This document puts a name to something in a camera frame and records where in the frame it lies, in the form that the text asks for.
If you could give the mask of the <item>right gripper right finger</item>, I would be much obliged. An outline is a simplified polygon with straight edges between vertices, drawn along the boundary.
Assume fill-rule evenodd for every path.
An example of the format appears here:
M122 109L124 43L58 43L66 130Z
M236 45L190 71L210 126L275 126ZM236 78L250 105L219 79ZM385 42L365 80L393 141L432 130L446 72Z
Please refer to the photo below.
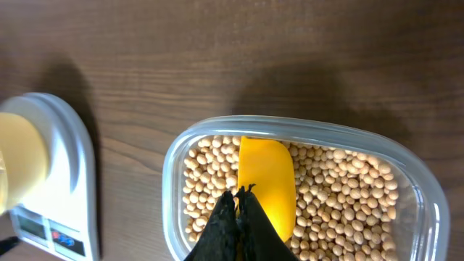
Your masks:
M257 197L254 184L242 186L235 197L239 200L237 225L240 230L239 251L246 261L297 261L295 254L278 236Z

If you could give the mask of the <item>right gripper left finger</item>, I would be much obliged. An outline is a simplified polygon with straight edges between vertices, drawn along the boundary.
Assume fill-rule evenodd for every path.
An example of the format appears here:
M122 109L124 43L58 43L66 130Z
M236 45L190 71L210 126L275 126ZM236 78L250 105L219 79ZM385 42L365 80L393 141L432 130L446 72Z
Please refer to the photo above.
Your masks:
M234 196L226 191L218 199L199 241L184 261L235 261L238 241Z

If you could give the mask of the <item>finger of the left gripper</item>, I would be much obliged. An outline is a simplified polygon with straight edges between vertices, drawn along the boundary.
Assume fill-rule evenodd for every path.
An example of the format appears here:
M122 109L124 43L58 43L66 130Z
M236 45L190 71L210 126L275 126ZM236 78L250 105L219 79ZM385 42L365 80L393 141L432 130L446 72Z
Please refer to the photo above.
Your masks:
M0 241L0 256L14 249L20 244L21 240L17 236L11 236Z

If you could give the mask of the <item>yellow measuring scoop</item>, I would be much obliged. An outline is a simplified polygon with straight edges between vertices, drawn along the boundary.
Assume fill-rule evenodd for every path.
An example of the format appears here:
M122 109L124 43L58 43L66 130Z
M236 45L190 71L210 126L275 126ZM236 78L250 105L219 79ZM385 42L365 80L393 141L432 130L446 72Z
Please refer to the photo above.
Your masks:
M289 240L296 221L296 185L293 159L280 141L241 138L238 186L250 184L279 238Z

